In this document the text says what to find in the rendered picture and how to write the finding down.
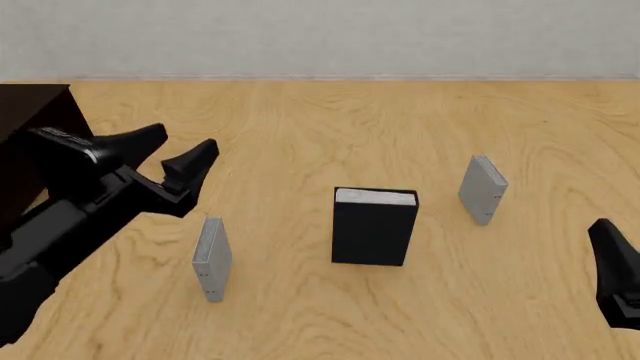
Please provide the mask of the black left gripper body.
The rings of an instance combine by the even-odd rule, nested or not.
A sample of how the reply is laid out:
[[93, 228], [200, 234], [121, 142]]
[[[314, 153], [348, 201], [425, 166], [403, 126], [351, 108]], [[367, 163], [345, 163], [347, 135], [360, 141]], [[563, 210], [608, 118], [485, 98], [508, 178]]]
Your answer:
[[183, 218], [196, 206], [190, 189], [172, 193], [127, 166], [100, 176], [98, 185], [96, 215], [104, 218], [135, 218], [141, 212]]

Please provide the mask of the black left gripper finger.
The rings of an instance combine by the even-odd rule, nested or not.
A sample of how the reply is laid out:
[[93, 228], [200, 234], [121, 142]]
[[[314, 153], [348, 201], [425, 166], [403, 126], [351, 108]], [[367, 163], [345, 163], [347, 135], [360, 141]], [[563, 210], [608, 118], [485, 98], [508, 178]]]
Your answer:
[[100, 155], [137, 170], [167, 139], [164, 125], [156, 123], [121, 134], [96, 136], [91, 142]]
[[171, 194], [190, 191], [192, 196], [198, 196], [218, 156], [217, 142], [207, 139], [181, 155], [161, 161], [165, 174], [161, 185]]

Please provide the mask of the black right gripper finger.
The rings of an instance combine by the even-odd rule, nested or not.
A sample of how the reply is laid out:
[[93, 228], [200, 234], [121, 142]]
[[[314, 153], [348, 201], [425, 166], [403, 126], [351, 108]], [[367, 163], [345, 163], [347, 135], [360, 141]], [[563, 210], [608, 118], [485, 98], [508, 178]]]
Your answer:
[[588, 229], [597, 271], [596, 298], [640, 293], [640, 252], [607, 218]]

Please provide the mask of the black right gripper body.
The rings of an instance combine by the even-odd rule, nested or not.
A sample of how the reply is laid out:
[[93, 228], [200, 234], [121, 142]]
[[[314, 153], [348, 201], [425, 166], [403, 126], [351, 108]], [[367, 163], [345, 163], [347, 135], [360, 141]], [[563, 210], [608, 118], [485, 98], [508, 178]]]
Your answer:
[[633, 308], [620, 296], [596, 298], [606, 322], [614, 329], [640, 329], [640, 308]]

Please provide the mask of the dark brown wooden cabinet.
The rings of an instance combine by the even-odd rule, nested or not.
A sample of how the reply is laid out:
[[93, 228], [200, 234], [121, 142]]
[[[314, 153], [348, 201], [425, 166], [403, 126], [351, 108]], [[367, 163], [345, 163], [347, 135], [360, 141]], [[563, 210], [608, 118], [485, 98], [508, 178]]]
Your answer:
[[45, 188], [33, 161], [8, 140], [15, 131], [39, 127], [93, 135], [68, 84], [0, 84], [0, 230]]

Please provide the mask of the black book with white pages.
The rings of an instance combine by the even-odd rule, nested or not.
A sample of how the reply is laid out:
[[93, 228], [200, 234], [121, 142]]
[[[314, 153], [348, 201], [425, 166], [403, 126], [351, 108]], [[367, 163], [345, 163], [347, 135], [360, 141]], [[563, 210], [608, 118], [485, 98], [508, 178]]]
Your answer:
[[418, 209], [414, 190], [334, 188], [331, 261], [402, 266]]

